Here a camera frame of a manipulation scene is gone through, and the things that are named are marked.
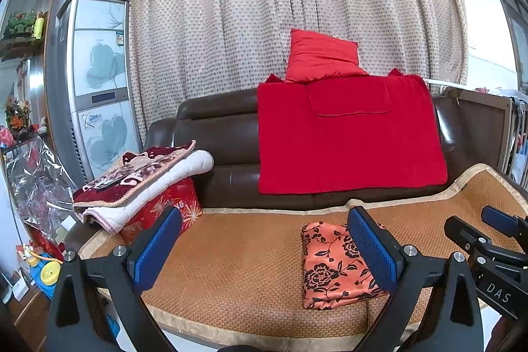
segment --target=orange floral cloth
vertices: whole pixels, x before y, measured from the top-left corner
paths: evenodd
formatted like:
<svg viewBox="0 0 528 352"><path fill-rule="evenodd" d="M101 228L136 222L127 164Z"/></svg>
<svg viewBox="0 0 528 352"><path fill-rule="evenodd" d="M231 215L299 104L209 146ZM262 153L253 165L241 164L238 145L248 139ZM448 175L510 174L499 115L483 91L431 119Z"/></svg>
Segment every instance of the orange floral cloth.
<svg viewBox="0 0 528 352"><path fill-rule="evenodd" d="M360 256L346 225L303 227L305 309L330 310L386 294Z"/></svg>

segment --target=yellow bottle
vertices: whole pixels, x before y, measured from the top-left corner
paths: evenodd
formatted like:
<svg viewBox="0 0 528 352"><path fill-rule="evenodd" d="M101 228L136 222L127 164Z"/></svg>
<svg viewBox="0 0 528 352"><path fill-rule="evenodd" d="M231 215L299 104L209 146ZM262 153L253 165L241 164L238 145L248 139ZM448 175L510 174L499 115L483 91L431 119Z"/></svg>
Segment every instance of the yellow bottle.
<svg viewBox="0 0 528 352"><path fill-rule="evenodd" d="M33 25L33 37L36 39L42 38L42 31L44 30L44 14L39 11L36 14L35 24Z"/></svg>

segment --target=wooden cabinet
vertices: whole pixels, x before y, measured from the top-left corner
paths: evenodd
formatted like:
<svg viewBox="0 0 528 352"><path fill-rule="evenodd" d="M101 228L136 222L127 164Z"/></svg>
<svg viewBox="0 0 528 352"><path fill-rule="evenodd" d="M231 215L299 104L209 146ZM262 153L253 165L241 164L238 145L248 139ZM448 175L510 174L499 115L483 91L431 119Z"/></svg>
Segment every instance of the wooden cabinet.
<svg viewBox="0 0 528 352"><path fill-rule="evenodd" d="M34 352L43 352L46 323L50 309L49 299L33 285L21 301L10 299L7 308L16 330Z"/></svg>

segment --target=woven summer mat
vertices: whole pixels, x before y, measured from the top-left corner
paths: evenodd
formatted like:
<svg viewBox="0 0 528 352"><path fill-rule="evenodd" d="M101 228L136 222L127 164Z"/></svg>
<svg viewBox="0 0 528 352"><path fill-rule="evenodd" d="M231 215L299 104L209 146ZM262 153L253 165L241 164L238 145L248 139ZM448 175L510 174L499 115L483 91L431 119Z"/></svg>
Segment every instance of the woven summer mat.
<svg viewBox="0 0 528 352"><path fill-rule="evenodd" d="M519 251L514 240L484 225L480 212L486 205L511 215L526 216L528 210L521 195L485 165L468 169L440 194L405 201L350 201L308 212L205 209L178 239L143 300L167 330L221 345L351 350L386 298L330 311L303 309L301 228L318 220L345 224L348 209L360 204L401 244L437 257L461 251L444 236L451 215L484 232L495 245ZM107 255L118 243L119 236L106 241L93 256ZM428 297L424 290L409 324L422 318Z"/></svg>

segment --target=folded blanket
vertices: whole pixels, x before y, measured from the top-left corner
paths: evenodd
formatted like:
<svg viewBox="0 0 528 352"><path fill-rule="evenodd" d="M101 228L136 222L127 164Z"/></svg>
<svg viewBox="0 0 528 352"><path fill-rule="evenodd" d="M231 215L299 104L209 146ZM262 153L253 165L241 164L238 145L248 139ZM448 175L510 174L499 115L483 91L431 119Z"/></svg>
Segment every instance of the folded blanket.
<svg viewBox="0 0 528 352"><path fill-rule="evenodd" d="M191 175L204 174L213 168L213 157L207 151L197 150L184 160L176 163L156 181L144 187L137 196L123 206L97 206L76 208L77 217L85 223L93 217L106 231L118 233L127 222L149 201L165 191L169 186Z"/></svg>
<svg viewBox="0 0 528 352"><path fill-rule="evenodd" d="M330 310L386 294L346 228L323 221L303 227L305 309Z"/></svg>
<svg viewBox="0 0 528 352"><path fill-rule="evenodd" d="M177 147L153 146L142 152L125 152L99 178L73 193L73 206L118 207L187 157L196 141Z"/></svg>
<svg viewBox="0 0 528 352"><path fill-rule="evenodd" d="M435 108L417 75L356 76L257 90L263 194L443 184Z"/></svg>

